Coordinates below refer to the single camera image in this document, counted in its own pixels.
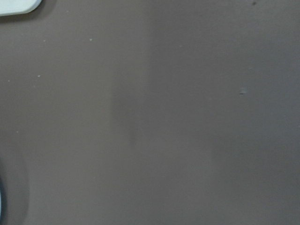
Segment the white rectangular tray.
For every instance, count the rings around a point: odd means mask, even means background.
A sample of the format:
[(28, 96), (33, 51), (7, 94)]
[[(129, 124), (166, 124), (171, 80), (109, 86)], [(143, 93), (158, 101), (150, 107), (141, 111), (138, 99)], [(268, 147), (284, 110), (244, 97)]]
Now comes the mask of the white rectangular tray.
[(36, 9), (42, 0), (0, 0), (0, 16), (26, 14)]

